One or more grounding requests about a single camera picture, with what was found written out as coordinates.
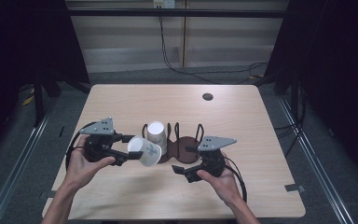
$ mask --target gray floor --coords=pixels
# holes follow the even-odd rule
[[[187,71],[204,72],[216,70],[239,70],[246,66],[233,67],[200,67],[189,68]],[[252,75],[263,74],[265,67],[259,67],[252,71]],[[198,75],[220,84],[251,84],[253,79],[248,79],[249,73],[237,74],[205,74]],[[191,75],[179,75],[169,69],[154,69],[143,71],[123,71],[115,73],[99,73],[89,75],[92,84],[99,83],[178,83],[178,84],[211,84]],[[273,92],[273,83],[259,88],[266,109],[274,127],[282,127],[288,124],[280,105],[280,97]],[[40,198],[42,192],[50,190],[59,166],[64,157],[66,147],[75,131],[76,122],[80,116],[87,94],[73,89],[61,83],[62,95],[54,106],[48,124],[26,165],[18,185],[7,205],[5,213],[1,217],[1,223],[38,223],[41,221],[41,213],[46,203],[46,198]],[[16,105],[6,126],[6,134],[0,142],[0,189],[15,165],[29,134],[33,129],[34,106],[32,104],[21,105],[27,92],[20,94],[19,103]],[[319,160],[321,160],[326,172],[329,174],[339,195],[348,206],[354,223],[358,223],[358,168],[348,158],[344,147],[340,142],[331,137],[328,127],[325,127],[318,115],[307,106],[307,116],[304,121],[304,131],[309,137]],[[294,139],[291,133],[280,138],[283,152],[289,148]],[[298,185],[303,185],[307,190],[301,193],[301,198],[307,209],[305,216],[301,218],[262,218],[262,223],[339,223],[335,212],[327,200],[315,173],[309,166],[301,146],[296,143],[287,157],[287,162]],[[101,223],[100,221],[71,220],[69,223]]]

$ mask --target wooden table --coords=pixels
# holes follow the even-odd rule
[[[202,98],[213,95],[212,101]],[[240,168],[248,191],[248,204],[257,217],[302,217],[305,208],[260,93],[255,86],[216,85],[96,85],[84,106],[76,132],[84,125],[112,117],[118,133],[141,134],[145,123],[159,120],[180,123],[181,136],[195,137],[201,123],[206,135],[236,138],[222,151]],[[113,149],[126,151],[127,144]],[[176,159],[144,167],[127,161],[102,169],[76,195],[70,219],[151,220],[234,218],[212,187],[187,183],[172,165]],[[52,187],[65,176],[64,160]],[[48,199],[43,215],[51,199]]]

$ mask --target person's left hand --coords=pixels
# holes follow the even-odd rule
[[[106,157],[96,162],[89,162],[84,158],[88,135],[82,135],[77,143],[76,148],[71,154],[68,170],[66,171],[65,179],[62,186],[66,186],[70,190],[78,191],[79,189],[88,185],[95,174],[102,168],[115,162],[114,157]]]

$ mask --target person's right hand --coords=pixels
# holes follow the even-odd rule
[[[226,165],[230,166],[228,160],[227,159],[225,160],[226,160]],[[227,168],[225,168],[225,170],[219,177],[214,177],[213,175],[209,174],[204,170],[198,170],[197,175],[201,179],[211,184],[211,186],[213,187],[214,191],[216,191],[219,198],[227,206],[233,204],[234,201],[237,200],[238,198],[241,199],[241,194],[238,191],[234,174],[232,174],[232,172],[229,171]]]

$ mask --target paper cup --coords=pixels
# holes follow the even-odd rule
[[[161,147],[161,154],[167,153],[167,135],[164,124],[160,121],[153,121],[147,125],[147,140]]]
[[[152,166],[157,164],[161,158],[161,147],[154,144],[142,136],[134,136],[128,143],[127,150],[131,151],[143,151],[143,155],[139,161],[144,166]]]

